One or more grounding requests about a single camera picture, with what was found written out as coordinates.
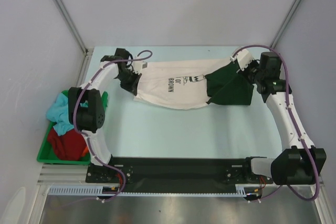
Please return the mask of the white and green t-shirt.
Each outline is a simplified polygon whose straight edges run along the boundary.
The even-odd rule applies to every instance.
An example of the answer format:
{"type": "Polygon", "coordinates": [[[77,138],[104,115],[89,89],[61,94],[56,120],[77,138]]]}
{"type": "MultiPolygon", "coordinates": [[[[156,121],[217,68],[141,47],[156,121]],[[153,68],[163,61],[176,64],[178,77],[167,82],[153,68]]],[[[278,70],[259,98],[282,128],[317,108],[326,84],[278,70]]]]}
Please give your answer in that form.
{"type": "Polygon", "coordinates": [[[229,58],[150,62],[134,100],[178,110],[250,105],[254,87],[238,69],[229,58]]]}

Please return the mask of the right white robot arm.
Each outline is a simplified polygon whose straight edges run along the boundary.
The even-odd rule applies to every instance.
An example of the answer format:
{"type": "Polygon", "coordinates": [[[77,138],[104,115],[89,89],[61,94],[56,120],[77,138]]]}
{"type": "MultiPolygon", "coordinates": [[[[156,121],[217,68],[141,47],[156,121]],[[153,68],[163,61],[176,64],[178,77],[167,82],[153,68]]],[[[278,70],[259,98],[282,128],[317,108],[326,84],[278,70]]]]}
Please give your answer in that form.
{"type": "Polygon", "coordinates": [[[254,183],[261,175],[276,185],[313,185],[319,179],[327,159],[322,148],[315,147],[296,111],[292,91],[281,79],[282,61],[274,52],[263,52],[259,60],[244,49],[235,56],[238,74],[254,84],[272,113],[282,152],[275,158],[253,157],[242,169],[243,179],[254,183]]]}

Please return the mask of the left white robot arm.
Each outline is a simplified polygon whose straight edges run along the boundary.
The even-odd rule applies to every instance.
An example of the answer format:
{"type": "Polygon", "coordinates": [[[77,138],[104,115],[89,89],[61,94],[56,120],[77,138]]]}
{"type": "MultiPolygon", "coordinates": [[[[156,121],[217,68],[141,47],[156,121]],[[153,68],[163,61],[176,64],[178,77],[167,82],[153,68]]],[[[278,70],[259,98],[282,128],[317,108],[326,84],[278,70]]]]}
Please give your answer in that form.
{"type": "Polygon", "coordinates": [[[135,59],[129,51],[117,48],[114,55],[101,58],[98,70],[87,82],[68,91],[69,122],[85,139],[93,169],[90,174],[98,175],[105,182],[112,181],[122,171],[112,166],[113,156],[101,130],[106,118],[102,94],[109,83],[117,79],[122,89],[137,95],[141,74],[133,69],[135,61],[139,59],[135,59]]]}

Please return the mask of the light blue t-shirt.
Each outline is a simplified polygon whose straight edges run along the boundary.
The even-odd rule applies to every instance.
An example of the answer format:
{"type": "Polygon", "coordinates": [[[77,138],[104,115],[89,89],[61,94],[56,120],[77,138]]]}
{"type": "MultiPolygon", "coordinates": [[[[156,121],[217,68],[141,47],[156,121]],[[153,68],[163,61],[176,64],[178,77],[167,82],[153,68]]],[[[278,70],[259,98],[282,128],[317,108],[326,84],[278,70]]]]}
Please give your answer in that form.
{"type": "Polygon", "coordinates": [[[58,136],[63,136],[74,129],[69,122],[68,97],[65,94],[58,94],[56,101],[47,110],[46,118],[55,124],[53,128],[58,136]]]}

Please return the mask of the orange t-shirt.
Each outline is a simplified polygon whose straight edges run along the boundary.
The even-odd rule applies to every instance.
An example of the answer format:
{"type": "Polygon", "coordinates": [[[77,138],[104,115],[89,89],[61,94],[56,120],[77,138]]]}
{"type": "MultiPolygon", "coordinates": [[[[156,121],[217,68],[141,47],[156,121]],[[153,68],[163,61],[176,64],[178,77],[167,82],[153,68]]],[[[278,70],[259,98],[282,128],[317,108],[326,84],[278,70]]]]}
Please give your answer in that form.
{"type": "Polygon", "coordinates": [[[89,153],[88,147],[86,146],[81,154],[81,157],[85,157],[89,153]]]}

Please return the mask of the dark red t-shirt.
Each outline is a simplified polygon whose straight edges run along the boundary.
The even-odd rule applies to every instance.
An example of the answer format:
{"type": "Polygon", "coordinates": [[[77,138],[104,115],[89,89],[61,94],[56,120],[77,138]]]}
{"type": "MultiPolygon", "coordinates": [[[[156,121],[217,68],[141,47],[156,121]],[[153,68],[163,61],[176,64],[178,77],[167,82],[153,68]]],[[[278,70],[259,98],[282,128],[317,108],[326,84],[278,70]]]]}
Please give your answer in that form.
{"type": "Polygon", "coordinates": [[[47,142],[60,160],[79,161],[84,148],[87,146],[85,139],[75,129],[63,136],[58,136],[52,127],[47,136],[47,142]]]}

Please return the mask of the green plastic bin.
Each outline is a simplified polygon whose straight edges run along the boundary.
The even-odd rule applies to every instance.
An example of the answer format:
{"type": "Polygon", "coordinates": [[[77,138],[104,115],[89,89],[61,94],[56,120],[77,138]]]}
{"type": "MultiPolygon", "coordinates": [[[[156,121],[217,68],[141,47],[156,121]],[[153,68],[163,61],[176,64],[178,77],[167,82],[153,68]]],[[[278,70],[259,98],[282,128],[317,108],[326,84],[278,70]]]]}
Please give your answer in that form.
{"type": "MultiPolygon", "coordinates": [[[[62,92],[68,97],[68,91],[65,90],[62,92]]],[[[47,136],[50,132],[51,128],[55,124],[49,121],[49,126],[47,128],[47,132],[45,134],[44,140],[41,144],[40,150],[37,155],[37,161],[40,163],[48,163],[48,164],[75,164],[75,165],[87,165],[90,163],[90,154],[88,153],[85,157],[81,158],[79,161],[65,161],[60,160],[54,153],[51,144],[47,142],[47,136]]]]}

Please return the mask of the left aluminium corner post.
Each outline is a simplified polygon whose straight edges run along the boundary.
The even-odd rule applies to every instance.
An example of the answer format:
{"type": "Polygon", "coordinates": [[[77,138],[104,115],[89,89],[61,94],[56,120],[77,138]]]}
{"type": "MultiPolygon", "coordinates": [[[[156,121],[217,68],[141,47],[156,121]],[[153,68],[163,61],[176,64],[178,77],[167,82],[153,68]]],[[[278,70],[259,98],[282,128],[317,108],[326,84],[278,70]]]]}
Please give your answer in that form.
{"type": "Polygon", "coordinates": [[[58,11],[60,12],[66,26],[68,27],[71,35],[73,36],[77,46],[79,47],[79,49],[81,50],[81,52],[83,53],[83,55],[85,56],[88,52],[87,47],[85,46],[85,43],[83,42],[79,31],[73,21],[73,19],[71,18],[63,0],[53,0],[56,8],[58,9],[58,11]]]}

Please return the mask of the aluminium corner post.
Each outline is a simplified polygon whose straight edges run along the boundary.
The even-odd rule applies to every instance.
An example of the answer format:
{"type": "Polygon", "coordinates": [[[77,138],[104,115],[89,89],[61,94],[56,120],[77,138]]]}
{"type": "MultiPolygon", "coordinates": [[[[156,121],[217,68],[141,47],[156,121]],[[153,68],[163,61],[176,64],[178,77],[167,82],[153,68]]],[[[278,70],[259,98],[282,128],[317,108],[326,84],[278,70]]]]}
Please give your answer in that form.
{"type": "Polygon", "coordinates": [[[88,52],[87,47],[85,46],[85,43],[83,42],[79,31],[73,21],[73,19],[71,18],[63,0],[53,0],[56,8],[58,9],[58,11],[60,12],[66,26],[68,27],[71,35],[73,36],[77,46],[79,47],[79,49],[81,50],[81,52],[83,53],[83,55],[85,56],[88,52]]]}
{"type": "Polygon", "coordinates": [[[277,47],[302,3],[303,0],[293,0],[289,10],[285,15],[285,18],[283,19],[279,29],[270,43],[271,48],[275,49],[277,47]]]}

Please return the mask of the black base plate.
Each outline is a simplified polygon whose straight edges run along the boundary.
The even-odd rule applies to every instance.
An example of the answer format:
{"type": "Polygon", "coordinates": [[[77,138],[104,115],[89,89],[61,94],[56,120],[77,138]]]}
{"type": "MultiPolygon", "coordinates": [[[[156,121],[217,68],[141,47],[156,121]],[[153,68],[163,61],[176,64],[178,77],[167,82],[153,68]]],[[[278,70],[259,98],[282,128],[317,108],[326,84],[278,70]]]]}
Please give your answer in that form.
{"type": "Polygon", "coordinates": [[[89,164],[86,183],[121,182],[125,193],[222,194],[239,184],[264,187],[267,176],[251,171],[250,158],[114,157],[112,168],[89,164]]]}

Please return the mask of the right aluminium corner post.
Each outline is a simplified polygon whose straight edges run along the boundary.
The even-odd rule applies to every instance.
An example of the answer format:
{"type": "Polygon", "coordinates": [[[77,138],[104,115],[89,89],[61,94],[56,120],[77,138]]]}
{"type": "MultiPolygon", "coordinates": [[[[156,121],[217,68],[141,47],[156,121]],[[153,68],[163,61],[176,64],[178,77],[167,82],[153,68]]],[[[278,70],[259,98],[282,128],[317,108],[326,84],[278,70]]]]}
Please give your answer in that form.
{"type": "Polygon", "coordinates": [[[302,3],[303,0],[293,0],[289,10],[285,15],[285,18],[283,19],[279,29],[270,43],[271,48],[275,49],[277,47],[302,3]]]}

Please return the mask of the aluminium frame rail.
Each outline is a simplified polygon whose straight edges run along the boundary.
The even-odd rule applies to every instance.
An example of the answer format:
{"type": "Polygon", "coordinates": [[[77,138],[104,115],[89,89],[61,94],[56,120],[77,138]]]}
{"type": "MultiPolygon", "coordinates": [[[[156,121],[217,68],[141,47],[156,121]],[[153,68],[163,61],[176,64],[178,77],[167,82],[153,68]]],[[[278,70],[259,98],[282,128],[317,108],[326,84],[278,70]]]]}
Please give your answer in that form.
{"type": "MultiPolygon", "coordinates": [[[[241,166],[125,166],[119,167],[124,173],[127,183],[135,183],[143,179],[161,179],[180,181],[187,179],[211,180],[224,184],[257,184],[258,175],[249,174],[241,166]]],[[[37,178],[37,185],[42,184],[108,184],[114,182],[116,171],[107,167],[91,167],[76,165],[43,165],[37,178]]]]}

